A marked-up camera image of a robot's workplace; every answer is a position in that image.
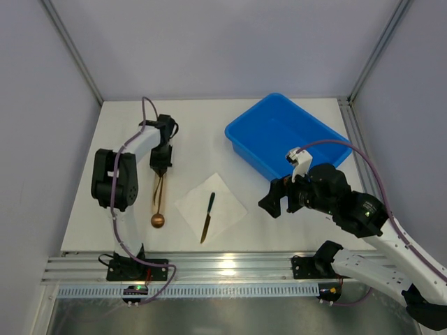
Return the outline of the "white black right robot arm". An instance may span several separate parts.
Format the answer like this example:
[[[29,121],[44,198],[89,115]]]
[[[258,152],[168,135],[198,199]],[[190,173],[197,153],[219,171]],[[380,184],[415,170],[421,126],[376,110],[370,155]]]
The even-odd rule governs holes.
[[[321,278],[354,278],[399,302],[419,324],[446,329],[446,268],[429,256],[387,213],[384,203],[353,191],[343,172],[320,164],[304,176],[274,179],[260,208],[273,218],[287,199],[289,213],[305,207],[329,215],[343,231],[353,234],[386,256],[397,268],[388,269],[333,242],[325,241],[300,270]]]

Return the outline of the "copper spoon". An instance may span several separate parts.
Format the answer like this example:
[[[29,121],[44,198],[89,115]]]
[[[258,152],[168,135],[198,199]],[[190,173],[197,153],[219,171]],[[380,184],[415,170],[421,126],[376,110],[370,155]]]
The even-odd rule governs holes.
[[[162,228],[165,224],[165,218],[163,214],[152,214],[151,225],[156,228]]]

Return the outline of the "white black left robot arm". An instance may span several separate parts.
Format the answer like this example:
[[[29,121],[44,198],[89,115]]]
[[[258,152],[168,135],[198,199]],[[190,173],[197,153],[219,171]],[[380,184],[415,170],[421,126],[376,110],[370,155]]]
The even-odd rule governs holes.
[[[139,265],[152,263],[145,260],[133,208],[139,191],[138,164],[150,155],[149,167],[162,179],[172,166],[170,140],[177,132],[177,122],[161,114],[155,121],[144,119],[138,132],[118,150],[99,149],[94,156],[91,195],[100,207],[110,211],[115,253]]]

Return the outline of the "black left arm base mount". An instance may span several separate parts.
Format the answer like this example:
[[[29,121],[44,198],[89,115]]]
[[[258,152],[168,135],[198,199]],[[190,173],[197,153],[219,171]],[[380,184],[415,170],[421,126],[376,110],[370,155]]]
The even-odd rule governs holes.
[[[100,254],[98,261],[107,267],[106,280],[118,281],[158,281],[168,280],[168,269],[166,267],[154,267],[143,265],[132,258],[120,256],[116,253]]]

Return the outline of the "gold knife green handle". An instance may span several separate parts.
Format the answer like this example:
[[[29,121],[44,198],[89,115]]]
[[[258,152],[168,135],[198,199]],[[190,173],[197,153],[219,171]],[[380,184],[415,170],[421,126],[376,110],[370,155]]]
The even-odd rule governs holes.
[[[209,225],[210,225],[210,220],[211,220],[210,212],[211,212],[212,206],[214,204],[215,195],[216,195],[215,192],[212,192],[211,195],[210,195],[209,203],[208,203],[208,206],[207,206],[207,213],[206,213],[206,217],[205,217],[205,222],[204,222],[204,226],[203,226],[203,231],[202,231],[202,234],[201,234],[201,237],[200,237],[200,244],[204,243],[204,241],[206,239],[206,236],[207,236],[207,231],[208,231],[208,228],[209,228]]]

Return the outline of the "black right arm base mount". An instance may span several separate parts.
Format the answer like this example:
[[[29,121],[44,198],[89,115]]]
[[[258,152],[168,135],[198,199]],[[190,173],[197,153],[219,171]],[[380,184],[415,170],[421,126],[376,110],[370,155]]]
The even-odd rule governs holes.
[[[335,255],[343,247],[333,241],[325,241],[313,256],[291,258],[294,279],[336,279],[338,275],[332,268]]]

